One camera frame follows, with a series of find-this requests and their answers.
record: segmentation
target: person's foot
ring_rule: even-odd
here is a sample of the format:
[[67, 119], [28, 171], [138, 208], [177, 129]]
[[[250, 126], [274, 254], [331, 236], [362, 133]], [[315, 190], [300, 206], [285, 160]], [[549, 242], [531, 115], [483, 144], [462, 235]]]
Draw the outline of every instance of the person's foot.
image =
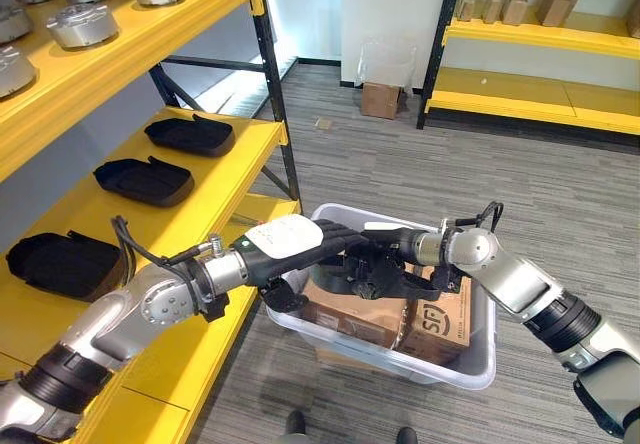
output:
[[287, 434], [304, 434], [306, 430], [304, 414], [300, 411], [292, 411], [289, 417], [287, 417], [285, 432]]
[[398, 431], [396, 444], [418, 444], [418, 436], [416, 431], [410, 427], [403, 427]]

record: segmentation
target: black shelf frame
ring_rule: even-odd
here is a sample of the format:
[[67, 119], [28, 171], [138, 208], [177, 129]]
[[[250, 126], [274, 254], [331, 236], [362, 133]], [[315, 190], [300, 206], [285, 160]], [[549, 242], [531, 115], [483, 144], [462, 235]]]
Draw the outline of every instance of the black shelf frame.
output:
[[[273, 110], [273, 118], [275, 121], [282, 122], [284, 124], [287, 135], [287, 144], [280, 146], [287, 182], [283, 182], [273, 171], [267, 168], [267, 166], [264, 166], [261, 169], [261, 172], [291, 200], [299, 201], [302, 212], [300, 185], [298, 183], [298, 174], [296, 171], [295, 159], [293, 157], [293, 148], [291, 146], [291, 134], [289, 132], [289, 124], [287, 122], [287, 114], [284, 106], [284, 96], [282, 95], [282, 83], [280, 81], [278, 63], [276, 61], [276, 54], [273, 47], [273, 33], [271, 30], [271, 20], [269, 18], [267, 0], [262, 0], [262, 4], [265, 10], [264, 14], [261, 16], [253, 16], [253, 25], [256, 30], [258, 47], [260, 49], [260, 55], [262, 56], [262, 64], [174, 55], [167, 57], [162, 62], [168, 64], [264, 73], [267, 81], [268, 100], [271, 103], [271, 109]], [[158, 89], [162, 100], [167, 106], [180, 107], [180, 101], [178, 101], [178, 98], [180, 98], [193, 110], [204, 111], [204, 109], [198, 105], [196, 100], [191, 97], [189, 93], [187, 93], [167, 75], [162, 68], [162, 63], [158, 63], [151, 68], [149, 70], [149, 74], [151, 75], [153, 83]]]
[[422, 99], [420, 108], [418, 109], [417, 129], [424, 129], [424, 125], [427, 120], [427, 113], [425, 112], [425, 109], [427, 107], [427, 101], [433, 96], [433, 90], [436, 87], [436, 79], [438, 77], [438, 71], [440, 70], [442, 55], [444, 54], [444, 32], [453, 18], [456, 2], [457, 0], [442, 0], [438, 26], [436, 27], [436, 35], [433, 37], [427, 73], [424, 76], [424, 84], [422, 85]]

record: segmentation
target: printed logo on box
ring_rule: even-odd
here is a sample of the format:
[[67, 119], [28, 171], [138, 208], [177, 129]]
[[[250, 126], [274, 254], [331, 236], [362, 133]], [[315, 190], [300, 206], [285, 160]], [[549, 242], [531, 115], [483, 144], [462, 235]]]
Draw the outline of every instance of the printed logo on box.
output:
[[433, 332], [441, 336], [448, 336], [451, 330], [451, 322], [449, 316], [445, 311], [433, 304], [423, 305], [424, 321], [422, 321], [422, 327], [425, 331]]

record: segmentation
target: brown cardboard box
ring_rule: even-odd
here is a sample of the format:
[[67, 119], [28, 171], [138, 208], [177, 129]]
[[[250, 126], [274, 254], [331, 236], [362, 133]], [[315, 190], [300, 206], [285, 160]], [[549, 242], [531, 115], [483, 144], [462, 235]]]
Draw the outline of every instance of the brown cardboard box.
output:
[[482, 9], [482, 20], [485, 24], [493, 24], [500, 19], [502, 0], [486, 0]]
[[460, 0], [458, 9], [458, 20], [470, 21], [473, 17], [473, 7], [475, 5], [474, 0]]
[[437, 301], [412, 306], [398, 350], [441, 365], [467, 349], [470, 336], [471, 280], [463, 278], [459, 294], [442, 293]]
[[502, 7], [502, 23], [519, 26], [527, 12], [527, 0], [506, 0]]
[[561, 26], [578, 0], [542, 0], [536, 17], [543, 26]]
[[398, 110], [398, 97], [400, 88], [365, 82], [362, 91], [362, 109], [365, 116], [384, 117], [395, 119]]
[[405, 299], [366, 300], [332, 294], [309, 278], [304, 288], [309, 303], [302, 318], [379, 346], [390, 348], [402, 324]]
[[631, 37], [640, 39], [640, 0], [636, 0], [627, 14], [627, 30]]

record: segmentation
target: yellow shelf board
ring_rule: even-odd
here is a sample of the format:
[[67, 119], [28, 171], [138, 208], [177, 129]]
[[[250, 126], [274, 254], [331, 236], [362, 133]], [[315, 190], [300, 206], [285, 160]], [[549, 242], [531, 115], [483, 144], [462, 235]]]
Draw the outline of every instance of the yellow shelf board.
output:
[[[249, 194], [237, 212], [259, 221], [269, 221], [299, 212], [299, 209], [297, 201]], [[245, 225], [230, 221], [222, 231], [224, 242], [230, 244], [247, 229]], [[254, 287], [234, 289], [229, 294], [231, 303], [225, 309], [224, 318], [208, 324], [203, 318], [196, 317], [169, 329], [128, 372], [123, 383], [125, 387], [189, 411], [179, 442], [188, 437], [256, 295]]]
[[640, 93], [542, 77], [442, 68], [432, 107], [640, 134]]
[[562, 27], [546, 27], [539, 24], [535, 9], [530, 7], [519, 26], [500, 21], [485, 24], [479, 17], [482, 5], [476, 3], [476, 17], [470, 21], [452, 19], [445, 42], [450, 37], [481, 39], [640, 60], [640, 39], [629, 37], [624, 19], [572, 12]]
[[[150, 122], [180, 117], [192, 111], [164, 108]], [[115, 243], [109, 219], [122, 215], [130, 222], [133, 236], [157, 255], [171, 255], [202, 242], [211, 230], [221, 230], [274, 148], [283, 140], [282, 123], [216, 114], [197, 114], [233, 126], [236, 143], [222, 158], [193, 156], [154, 146], [144, 127], [117, 149], [108, 160], [158, 159], [191, 171], [195, 188], [189, 197], [171, 208], [156, 208], [125, 199], [100, 188], [92, 175], [81, 180], [25, 234], [65, 234], [70, 229]], [[140, 259], [139, 266], [144, 264]], [[34, 289], [14, 277], [5, 259], [0, 259], [0, 353], [33, 365], [82, 313], [86, 304]], [[124, 374], [118, 374], [92, 404], [92, 412], [74, 442], [90, 434], [92, 426], [117, 391]]]
[[120, 28], [116, 39], [91, 49], [64, 51], [46, 19], [64, 0], [28, 6], [35, 31], [13, 45], [38, 75], [28, 88], [0, 100], [0, 181], [93, 109], [172, 51], [248, 0], [185, 0], [141, 7], [135, 0], [106, 0]]
[[[187, 411], [119, 388], [109, 409], [91, 434], [91, 444], [173, 443], [188, 419]], [[78, 442], [73, 438], [69, 443]]]
[[16, 372], [27, 372], [31, 366], [26, 365], [24, 362], [17, 361], [9, 356], [0, 354], [0, 381], [7, 381], [13, 379]]

